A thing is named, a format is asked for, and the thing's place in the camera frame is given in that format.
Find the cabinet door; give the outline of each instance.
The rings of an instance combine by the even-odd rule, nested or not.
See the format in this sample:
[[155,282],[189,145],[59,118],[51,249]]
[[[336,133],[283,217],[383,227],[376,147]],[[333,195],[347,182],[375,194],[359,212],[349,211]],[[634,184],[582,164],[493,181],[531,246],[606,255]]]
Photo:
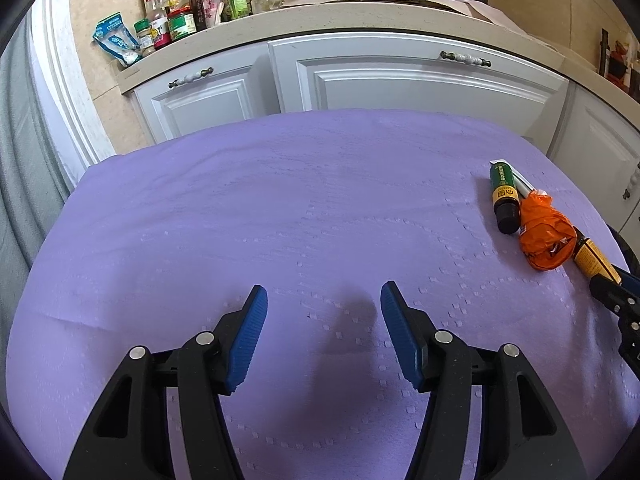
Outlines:
[[[577,85],[567,105],[564,125],[549,158],[619,231],[640,200],[640,186],[631,184],[640,162],[638,131],[600,98]],[[631,193],[625,199],[627,187]]]
[[636,256],[640,257],[640,205],[633,210],[620,234]]
[[[213,74],[169,87],[209,67]],[[266,43],[193,61],[140,85],[134,94],[155,142],[280,112]]]
[[[490,48],[417,34],[339,32],[270,41],[284,112],[403,108],[486,119],[528,137],[543,153],[568,80]],[[469,54],[492,66],[440,58]]]

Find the glass jar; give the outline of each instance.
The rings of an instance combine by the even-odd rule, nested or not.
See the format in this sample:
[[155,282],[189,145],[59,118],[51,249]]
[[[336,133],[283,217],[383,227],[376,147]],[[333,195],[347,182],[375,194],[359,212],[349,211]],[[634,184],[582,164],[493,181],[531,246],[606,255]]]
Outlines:
[[228,0],[231,7],[231,19],[237,20],[238,18],[244,18],[251,12],[249,11],[249,5],[247,0]]
[[154,47],[154,37],[151,33],[151,25],[149,20],[144,18],[134,24],[136,29],[136,36],[138,37],[138,43],[140,44],[140,54],[142,57],[146,57],[149,54],[153,54],[156,51]]
[[196,33],[196,23],[190,6],[172,10],[169,13],[169,31],[171,40],[177,41]]

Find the metal drawer handle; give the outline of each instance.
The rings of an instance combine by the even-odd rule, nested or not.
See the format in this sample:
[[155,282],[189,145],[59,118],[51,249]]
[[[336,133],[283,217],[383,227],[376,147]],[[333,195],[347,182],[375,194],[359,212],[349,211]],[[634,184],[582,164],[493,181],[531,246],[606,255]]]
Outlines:
[[204,70],[200,70],[198,73],[190,74],[184,76],[182,79],[176,79],[175,81],[171,81],[169,83],[169,88],[176,88],[178,86],[186,85],[187,83],[193,83],[197,79],[201,79],[206,77],[207,75],[213,74],[213,68],[209,67]]
[[455,52],[445,52],[443,50],[440,53],[440,57],[442,59],[450,59],[464,63],[465,65],[491,66],[491,61],[482,59],[481,57],[470,56],[469,54],[456,54]]
[[634,174],[631,175],[631,178],[629,179],[629,184],[626,186],[625,192],[622,195],[622,198],[624,200],[631,197],[631,192],[638,185],[638,182],[640,182],[640,162],[638,163],[636,168],[637,169],[634,171]]

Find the purple fabric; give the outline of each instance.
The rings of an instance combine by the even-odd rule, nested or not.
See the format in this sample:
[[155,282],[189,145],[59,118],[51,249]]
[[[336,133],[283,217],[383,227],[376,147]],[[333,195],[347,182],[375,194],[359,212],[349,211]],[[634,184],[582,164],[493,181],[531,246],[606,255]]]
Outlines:
[[[498,232],[492,158],[547,190],[624,266],[558,168],[469,118],[284,114],[90,168],[12,327],[8,397],[20,436],[60,479],[130,347],[177,348],[259,283],[269,294],[264,330],[246,381],[223,399],[246,478],[402,479],[427,396],[402,378],[380,315],[380,288],[396,280],[409,305],[469,345],[518,344],[596,476],[638,418],[640,387],[617,354],[612,315],[575,265],[536,272],[517,237]],[[478,427],[476,417],[470,449]],[[469,456],[463,478],[473,466]]]

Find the yellow label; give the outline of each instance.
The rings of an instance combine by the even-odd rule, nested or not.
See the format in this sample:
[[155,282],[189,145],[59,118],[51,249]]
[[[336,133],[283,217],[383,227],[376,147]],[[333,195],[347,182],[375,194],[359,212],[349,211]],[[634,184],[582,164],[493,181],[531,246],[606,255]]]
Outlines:
[[596,244],[587,240],[574,256],[574,261],[580,267],[582,273],[591,279],[596,274],[602,274],[605,278],[620,284],[622,278],[616,272],[616,269],[609,263],[605,255],[600,252]]
[[511,198],[518,200],[518,190],[511,186],[498,186],[494,189],[492,200],[494,200],[495,204],[505,196],[510,196]]

